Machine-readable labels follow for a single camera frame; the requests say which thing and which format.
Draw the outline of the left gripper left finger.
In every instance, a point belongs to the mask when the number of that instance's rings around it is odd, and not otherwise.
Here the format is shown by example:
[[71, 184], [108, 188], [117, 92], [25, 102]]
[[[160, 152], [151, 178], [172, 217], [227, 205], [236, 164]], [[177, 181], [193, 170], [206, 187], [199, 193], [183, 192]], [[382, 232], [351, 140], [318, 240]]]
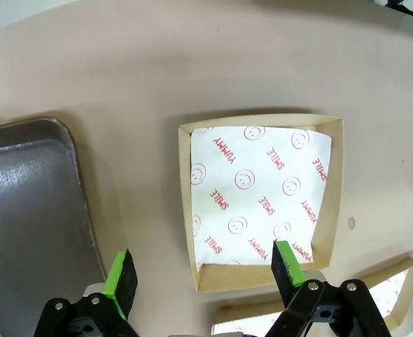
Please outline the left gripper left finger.
[[35, 336], [137, 336], [128, 317], [138, 278], [131, 252], [117, 253], [106, 282], [90, 285], [76, 303], [52, 298], [44, 306]]

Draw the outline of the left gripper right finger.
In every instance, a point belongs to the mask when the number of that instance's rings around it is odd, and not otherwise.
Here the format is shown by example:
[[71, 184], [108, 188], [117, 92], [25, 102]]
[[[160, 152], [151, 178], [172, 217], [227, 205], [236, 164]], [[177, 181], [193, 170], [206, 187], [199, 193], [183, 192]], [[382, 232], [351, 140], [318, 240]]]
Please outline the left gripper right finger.
[[348, 279], [335, 287], [307, 279], [286, 241], [273, 243], [271, 270], [284, 310], [267, 336], [306, 336], [314, 323], [328, 324], [335, 336], [390, 336], [362, 280]]

